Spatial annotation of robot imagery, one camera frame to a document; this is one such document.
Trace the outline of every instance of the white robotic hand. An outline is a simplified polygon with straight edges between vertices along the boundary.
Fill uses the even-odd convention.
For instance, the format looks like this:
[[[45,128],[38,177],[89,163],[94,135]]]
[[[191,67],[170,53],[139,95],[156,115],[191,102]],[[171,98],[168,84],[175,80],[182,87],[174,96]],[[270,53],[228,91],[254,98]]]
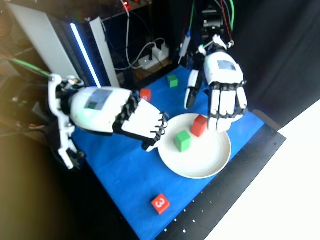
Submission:
[[[206,47],[215,51],[207,55]],[[197,67],[189,76],[184,107],[193,106],[202,84],[202,70],[209,86],[208,125],[209,129],[224,132],[230,129],[232,122],[242,118],[247,112],[247,97],[243,88],[245,81],[240,66],[226,52],[227,46],[220,36],[215,35],[206,46],[200,46],[197,52]]]
[[[72,76],[62,80],[55,74],[49,82],[49,105],[59,123],[58,152],[69,169],[73,168],[71,155],[78,152],[71,140],[75,126],[95,134],[118,133],[141,140],[147,152],[158,147],[168,126],[165,113],[130,90],[74,87],[80,82],[83,83]]]

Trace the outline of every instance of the red block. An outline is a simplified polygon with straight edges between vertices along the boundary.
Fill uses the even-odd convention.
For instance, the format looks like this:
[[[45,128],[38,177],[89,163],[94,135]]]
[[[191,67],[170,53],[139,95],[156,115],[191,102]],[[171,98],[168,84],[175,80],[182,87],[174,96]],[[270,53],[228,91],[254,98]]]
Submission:
[[[199,115],[193,122],[191,133],[198,138],[204,133],[208,119],[205,116]]]
[[[159,215],[162,214],[170,206],[170,202],[162,193],[157,196],[151,203]]]
[[[150,102],[151,100],[151,89],[142,88],[140,91],[140,98]]]

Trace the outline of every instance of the power strip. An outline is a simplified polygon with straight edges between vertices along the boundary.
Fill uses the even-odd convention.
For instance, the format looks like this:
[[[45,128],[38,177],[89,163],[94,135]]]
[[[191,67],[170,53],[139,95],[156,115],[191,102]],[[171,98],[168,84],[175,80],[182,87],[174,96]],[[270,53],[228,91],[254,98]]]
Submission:
[[[139,65],[145,70],[152,68],[154,65],[167,59],[169,52],[169,48],[165,44],[162,44],[161,50],[155,46],[152,48],[152,60],[149,60],[149,55],[144,56],[139,59]]]

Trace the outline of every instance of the number 3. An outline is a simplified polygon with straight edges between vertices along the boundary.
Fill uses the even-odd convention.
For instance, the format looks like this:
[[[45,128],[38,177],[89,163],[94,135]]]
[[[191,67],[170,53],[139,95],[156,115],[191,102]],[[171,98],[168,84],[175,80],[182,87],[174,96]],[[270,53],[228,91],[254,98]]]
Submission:
[[[159,201],[156,201],[156,202],[155,202],[155,206],[159,209],[159,208],[161,208],[165,203],[166,203],[166,201],[161,197],[161,198],[159,198]]]

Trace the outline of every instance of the black table edge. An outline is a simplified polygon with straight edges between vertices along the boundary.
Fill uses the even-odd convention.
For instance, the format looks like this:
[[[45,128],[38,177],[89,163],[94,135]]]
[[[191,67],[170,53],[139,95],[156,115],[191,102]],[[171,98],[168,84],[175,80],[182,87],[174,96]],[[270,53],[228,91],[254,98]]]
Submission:
[[[205,239],[286,138],[263,125],[233,160],[162,231],[157,240]]]

